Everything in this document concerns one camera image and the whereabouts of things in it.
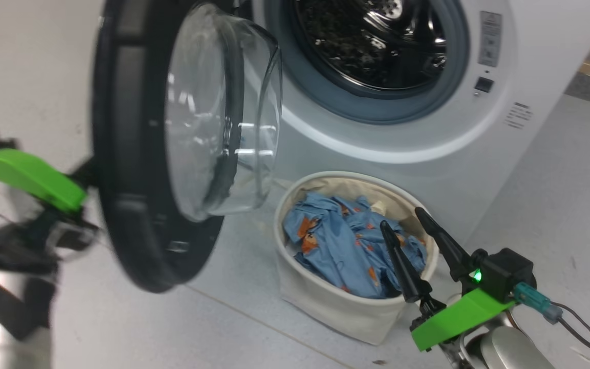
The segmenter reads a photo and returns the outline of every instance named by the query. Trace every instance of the transparent glass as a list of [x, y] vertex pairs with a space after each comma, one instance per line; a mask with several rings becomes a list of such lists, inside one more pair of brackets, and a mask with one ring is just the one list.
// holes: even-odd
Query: transparent glass
[[260, 207], [281, 120], [281, 52], [246, 19], [203, 4], [183, 21], [165, 97], [172, 192], [189, 220]]

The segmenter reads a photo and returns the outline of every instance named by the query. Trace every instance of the laundry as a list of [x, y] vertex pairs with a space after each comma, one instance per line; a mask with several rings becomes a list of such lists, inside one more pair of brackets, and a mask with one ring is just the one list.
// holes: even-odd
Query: laundry
[[302, 250], [295, 259], [315, 275], [360, 297], [385, 299], [400, 292], [379, 224], [386, 220], [420, 273], [427, 250], [400, 224], [370, 210], [365, 196], [349, 201], [309, 192], [283, 221], [288, 238]]

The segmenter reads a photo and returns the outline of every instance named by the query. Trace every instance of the blue clothing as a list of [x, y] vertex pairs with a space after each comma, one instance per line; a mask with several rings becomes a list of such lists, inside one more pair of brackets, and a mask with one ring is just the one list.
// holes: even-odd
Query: blue clothing
[[295, 259], [338, 288], [356, 296], [384, 299], [400, 286], [379, 224], [386, 220], [398, 234], [403, 252], [419, 273], [427, 250], [395, 221], [370, 211], [365, 196], [348, 201], [309, 192], [288, 212], [283, 227], [302, 246]]

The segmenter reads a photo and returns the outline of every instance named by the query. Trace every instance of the floor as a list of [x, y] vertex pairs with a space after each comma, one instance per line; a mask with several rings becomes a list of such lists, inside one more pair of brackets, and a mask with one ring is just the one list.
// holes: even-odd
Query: floor
[[[87, 66], [100, 4], [0, 0], [0, 131], [61, 170], [89, 153]], [[382, 345], [370, 346], [279, 297], [269, 232], [279, 192], [257, 212], [228, 217], [203, 273], [168, 294], [133, 287], [106, 237], [66, 264], [54, 309], [55, 367], [448, 367], [439, 350], [415, 350], [411, 306]], [[93, 201], [94, 218], [97, 208]], [[1, 196], [0, 212], [9, 212]], [[466, 245], [476, 247], [519, 250], [536, 262], [543, 291], [590, 323], [590, 102], [560, 101]], [[442, 263], [432, 283], [439, 299], [456, 288]], [[529, 309], [516, 315], [557, 367], [587, 366], [560, 327]]]

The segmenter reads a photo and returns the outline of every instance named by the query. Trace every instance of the laundry basket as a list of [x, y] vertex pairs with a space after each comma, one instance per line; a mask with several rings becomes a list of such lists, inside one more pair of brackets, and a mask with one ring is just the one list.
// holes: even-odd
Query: laundry basket
[[328, 171], [300, 179], [286, 191], [277, 207], [274, 232], [283, 299], [338, 332], [379, 345], [398, 320], [405, 300], [401, 295], [391, 299], [351, 295], [314, 275], [293, 258], [299, 250], [287, 241], [282, 222], [295, 203], [304, 199], [309, 191], [353, 200], [363, 195], [369, 203], [381, 201], [386, 208], [386, 217], [398, 220], [408, 233], [424, 240], [428, 257], [421, 277], [429, 280], [438, 262], [438, 247], [414, 214], [416, 207], [424, 206], [408, 192], [383, 180], [358, 173]]

